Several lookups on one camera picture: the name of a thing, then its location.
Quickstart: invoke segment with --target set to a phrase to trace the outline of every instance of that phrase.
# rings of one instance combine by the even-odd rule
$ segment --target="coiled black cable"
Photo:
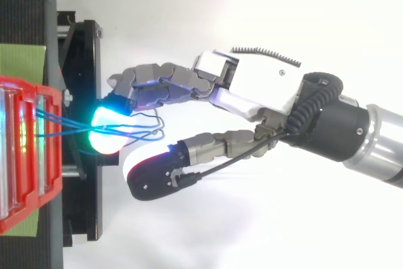
[[[265,56],[272,57],[272,58],[278,59],[280,61],[283,61],[287,64],[291,64],[292,66],[295,66],[295,67],[301,66],[301,62],[299,62],[299,61],[296,61],[289,57],[280,55],[278,52],[274,52],[272,50],[266,50],[261,47],[233,47],[231,50],[231,53],[265,55]]]
[[[321,108],[336,100],[342,90],[343,82],[332,74],[324,72],[311,72],[304,76],[304,80],[318,83],[325,80],[327,84],[318,90],[312,97],[296,107],[288,116],[285,129],[293,134],[300,133],[307,126],[306,123],[320,112]]]

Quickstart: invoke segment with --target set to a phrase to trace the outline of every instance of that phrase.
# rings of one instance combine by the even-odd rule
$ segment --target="green light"
[[[105,107],[98,107],[94,113],[93,121],[91,126],[100,125],[116,125],[116,124],[134,124],[133,118],[122,115],[120,113],[109,110]],[[118,127],[115,128],[124,132],[130,132],[129,127]],[[89,141],[91,146],[96,151],[102,154],[113,154],[127,143],[127,137],[120,137],[118,135],[106,135],[97,132],[89,133]]]

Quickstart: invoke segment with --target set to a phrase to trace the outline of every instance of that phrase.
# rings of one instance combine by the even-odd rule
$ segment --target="red plastic bin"
[[[61,138],[55,137],[44,149],[48,186],[41,196],[38,192],[35,108],[42,96],[45,110],[60,115],[59,91],[0,76],[0,234],[23,221],[62,189]],[[60,131],[60,125],[47,122],[45,125],[47,132]]]

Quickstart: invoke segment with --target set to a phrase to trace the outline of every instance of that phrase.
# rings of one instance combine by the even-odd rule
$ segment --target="white wall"
[[[103,94],[126,67],[191,67],[204,50],[260,46],[336,74],[363,104],[403,113],[401,0],[59,0],[59,9],[103,27]],[[204,103],[160,113],[171,142],[254,128]],[[131,197],[119,167],[103,177],[103,236],[75,237],[68,269],[403,266],[403,191],[288,146],[153,202]]]

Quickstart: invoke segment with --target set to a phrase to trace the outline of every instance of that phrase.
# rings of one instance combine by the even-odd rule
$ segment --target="blue wire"
[[[70,124],[78,125],[78,126],[81,126],[81,127],[88,127],[87,124],[80,123],[80,122],[77,122],[77,121],[73,121],[73,120],[70,120],[68,118],[58,116],[58,115],[54,115],[53,113],[48,113],[48,112],[45,112],[44,110],[40,110],[38,108],[36,109],[36,112],[40,113],[42,115],[46,115],[46,116],[50,116],[52,118],[56,118],[57,120],[60,120],[60,121],[65,121],[65,122],[70,123]]]
[[[78,151],[81,152],[82,154],[87,154],[88,156],[99,156],[100,155],[100,153],[98,153],[98,152],[84,151],[82,149],[79,149]]]
[[[101,134],[119,135],[119,136],[123,136],[123,137],[129,137],[129,138],[132,138],[132,139],[135,139],[135,140],[157,141],[157,140],[161,140],[162,138],[164,138],[165,133],[162,131],[161,127],[158,128],[158,129],[155,129],[153,131],[142,131],[142,132],[122,132],[121,130],[112,129],[114,127],[130,127],[130,128],[151,129],[151,128],[160,126],[160,121],[162,121],[162,125],[165,126],[164,120],[161,117],[150,116],[150,115],[146,115],[145,113],[137,113],[135,115],[132,115],[131,117],[134,117],[136,115],[144,115],[144,116],[147,116],[147,117],[156,117],[157,120],[159,121],[159,124],[155,125],[155,126],[127,125],[127,124],[91,126],[91,125],[88,125],[88,124],[84,124],[84,123],[80,123],[80,122],[70,120],[68,118],[60,117],[58,115],[54,115],[52,113],[48,113],[48,112],[45,112],[43,110],[36,109],[36,116],[38,118],[42,118],[42,119],[48,120],[48,121],[53,122],[53,123],[61,124],[61,125],[66,126],[66,127],[75,128],[75,130],[68,130],[68,131],[65,131],[65,132],[59,132],[59,133],[53,133],[53,134],[37,134],[37,137],[56,137],[58,135],[71,135],[71,134],[77,134],[77,133],[80,133],[80,132],[94,131],[94,132],[101,133]],[[146,135],[155,134],[158,131],[161,131],[162,135],[161,135],[160,138],[156,138],[156,139],[146,139],[145,136],[143,136],[143,137],[134,136],[135,134],[146,134]]]
[[[60,117],[60,116],[58,116],[58,115],[54,115],[53,113],[45,112],[45,111],[43,111],[43,110],[36,109],[36,111],[37,111],[38,113],[42,114],[42,115],[50,116],[50,117],[59,119],[59,120],[61,120],[61,121],[66,121],[67,123],[73,123],[73,124],[81,125],[81,126],[83,126],[83,127],[91,127],[91,126],[88,125],[88,124],[79,123],[79,122],[76,122],[76,121],[73,121],[73,120],[70,120],[70,119],[67,119],[67,118]],[[133,127],[133,128],[138,128],[138,129],[154,129],[154,128],[156,128],[158,125],[156,125],[156,126],[155,126],[155,125],[150,125],[150,126],[148,126],[148,125],[118,124],[118,125],[105,125],[105,126],[107,126],[107,127]]]
[[[100,134],[106,134],[106,135],[119,135],[121,137],[129,137],[129,138],[134,138],[137,139],[137,137],[134,137],[132,135],[138,135],[138,134],[152,134],[153,132],[149,131],[143,131],[143,132],[132,132],[129,133],[130,135],[122,135],[122,134],[114,134],[110,133],[106,130],[103,129],[96,129],[96,128],[90,128],[90,129],[75,129],[75,130],[66,130],[65,132],[54,132],[52,134],[37,134],[37,137],[56,137],[58,135],[74,135],[74,134],[79,134],[80,132],[97,132]]]
[[[45,117],[45,116],[43,116],[43,115],[41,115],[41,114],[37,114],[37,117],[42,118],[42,119],[45,119],[45,120],[50,121],[50,122],[53,122],[53,123],[61,124],[61,125],[63,125],[63,126],[72,127],[72,128],[76,128],[76,129],[82,129],[81,127],[79,127],[79,126],[77,126],[77,125],[66,124],[65,122],[61,122],[61,121],[58,121],[58,120],[55,120],[55,119],[52,119],[52,118],[49,118],[49,117]],[[135,133],[133,133],[133,132],[123,132],[123,131],[121,131],[121,130],[111,129],[111,128],[113,128],[113,127],[121,127],[121,126],[126,126],[126,127],[128,127],[128,126],[131,126],[131,125],[125,125],[125,124],[122,124],[122,125],[97,125],[97,126],[90,126],[90,125],[86,125],[86,124],[83,124],[83,125],[86,126],[86,129],[83,130],[83,131],[91,131],[91,130],[96,130],[96,129],[104,129],[104,131],[105,131],[104,133],[108,132],[108,133],[114,133],[114,134],[118,134],[118,135],[122,135],[122,136],[127,136],[127,135],[130,135],[130,134],[135,134]]]

